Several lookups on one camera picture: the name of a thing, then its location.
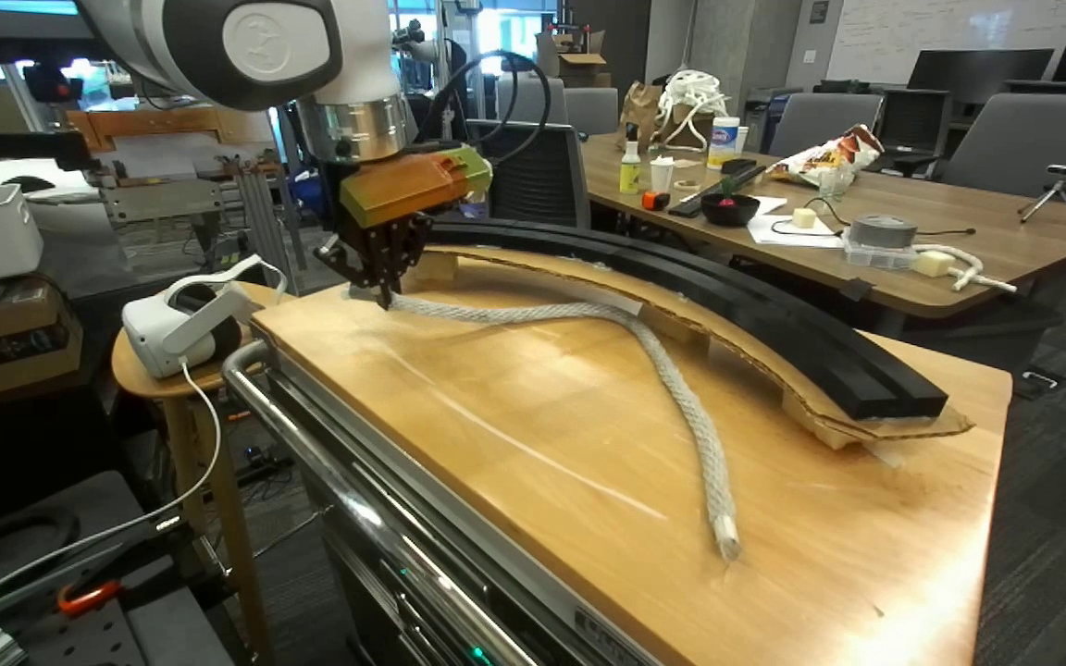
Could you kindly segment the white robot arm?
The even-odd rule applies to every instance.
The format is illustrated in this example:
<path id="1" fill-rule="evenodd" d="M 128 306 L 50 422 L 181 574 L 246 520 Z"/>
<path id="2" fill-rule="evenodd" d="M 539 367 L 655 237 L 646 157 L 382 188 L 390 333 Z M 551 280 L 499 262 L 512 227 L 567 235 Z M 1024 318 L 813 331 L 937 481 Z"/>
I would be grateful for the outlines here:
<path id="1" fill-rule="evenodd" d="M 140 80 L 233 110 L 293 103 L 304 148 L 348 193 L 417 126 L 392 66 L 390 0 L 72 0 Z"/>

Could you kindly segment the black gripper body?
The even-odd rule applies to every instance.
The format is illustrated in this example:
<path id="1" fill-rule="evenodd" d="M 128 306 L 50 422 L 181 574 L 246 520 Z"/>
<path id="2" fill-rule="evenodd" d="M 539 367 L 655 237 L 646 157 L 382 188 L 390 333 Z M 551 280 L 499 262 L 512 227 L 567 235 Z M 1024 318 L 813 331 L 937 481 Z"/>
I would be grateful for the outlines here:
<path id="1" fill-rule="evenodd" d="M 362 228 L 339 206 L 339 180 L 354 170 L 357 168 L 320 170 L 333 205 L 333 228 L 329 240 L 314 251 L 314 258 L 324 262 L 345 280 L 351 280 L 354 290 L 382 290 L 386 296 L 392 296 L 401 290 L 401 275 L 420 256 L 427 211 Z"/>

